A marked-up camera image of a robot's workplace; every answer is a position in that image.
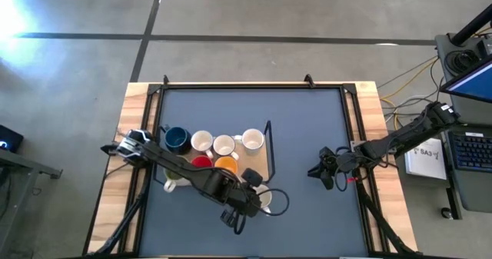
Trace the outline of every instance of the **orange mug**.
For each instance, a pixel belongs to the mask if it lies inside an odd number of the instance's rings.
[[[232,156],[224,156],[215,162],[215,167],[225,168],[232,171],[234,174],[238,174],[238,162]]]

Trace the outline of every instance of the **chair wheel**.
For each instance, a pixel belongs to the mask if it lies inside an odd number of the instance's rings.
[[[443,218],[446,218],[448,220],[453,219],[453,216],[451,215],[451,209],[450,208],[441,208],[440,209],[440,215],[443,216]]]

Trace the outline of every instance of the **cup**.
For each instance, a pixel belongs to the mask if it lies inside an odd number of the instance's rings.
[[[214,140],[214,151],[220,156],[232,156],[235,160],[239,159],[239,155],[234,152],[236,142],[229,135],[221,135]]]
[[[225,168],[232,171],[234,174],[238,174],[238,162],[232,156],[224,156],[215,162],[216,168]]]
[[[253,187],[253,189],[256,191],[257,194],[264,192],[268,190],[269,188],[263,184],[260,184],[258,187]],[[264,194],[260,194],[260,201],[261,201],[261,209],[266,211],[267,213],[271,213],[270,208],[268,205],[270,205],[272,199],[271,192],[266,192]]]
[[[191,164],[193,164],[196,168],[214,167],[214,162],[212,162],[212,160],[205,155],[199,155],[193,158],[193,160],[191,160]]]
[[[196,131],[191,137],[191,146],[197,151],[204,152],[210,159],[214,158],[212,144],[214,138],[208,131]]]
[[[165,133],[164,142],[170,152],[186,154],[191,150],[191,135],[186,129],[180,127],[169,128],[168,125],[165,125],[161,127],[161,130]]]
[[[183,178],[179,174],[175,174],[172,171],[169,171],[168,169],[164,169],[164,175],[166,176],[166,182],[164,183],[164,191],[167,191],[168,193],[171,193],[172,191],[175,190],[176,186],[188,186],[191,185],[191,182],[188,179]]]
[[[258,129],[250,128],[243,135],[236,135],[234,139],[242,142],[248,154],[256,154],[264,144],[264,135]]]

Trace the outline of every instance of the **concrete floor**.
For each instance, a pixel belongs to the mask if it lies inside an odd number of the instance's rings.
[[[7,32],[142,34],[153,0],[0,0]],[[161,0],[154,34],[432,39],[455,32],[490,0]],[[22,154],[63,168],[42,178],[15,250],[34,258],[81,253],[140,41],[3,39],[0,124],[25,136]],[[431,46],[150,42],[139,81],[372,80],[378,84],[435,55]],[[435,76],[442,72],[437,65]],[[380,89],[386,95],[405,77]],[[429,73],[392,98],[434,90]],[[423,104],[402,112],[421,111]],[[443,188],[405,184],[419,249],[486,258],[492,215],[440,218]]]

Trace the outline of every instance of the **white cup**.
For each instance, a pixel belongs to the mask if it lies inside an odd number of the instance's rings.
[[[186,159],[183,156],[178,156],[178,157],[183,158],[186,161],[188,161],[188,159]],[[164,183],[164,191],[171,193],[172,191],[175,190],[175,188],[177,186],[189,186],[189,185],[191,185],[191,182],[186,178],[179,178],[179,179],[170,178],[168,172],[170,172],[170,171],[168,171],[164,168],[164,175],[166,176],[166,179],[167,179],[166,182]]]
[[[258,129],[250,128],[243,135],[236,135],[234,139],[243,143],[248,154],[256,154],[264,144],[264,135]]]
[[[204,152],[210,159],[214,158],[212,154],[212,144],[214,138],[208,131],[196,131],[191,137],[191,146],[200,152]]]
[[[268,190],[269,188],[266,185],[260,184],[258,187],[253,187],[253,189],[256,191],[257,194],[264,192]],[[260,194],[260,201],[261,201],[261,209],[266,211],[267,213],[271,213],[270,208],[268,205],[270,205],[272,199],[271,192],[266,192],[264,194]]]
[[[239,160],[239,155],[234,152],[236,142],[229,135],[221,135],[214,140],[214,151],[220,156],[232,156],[235,160]]]

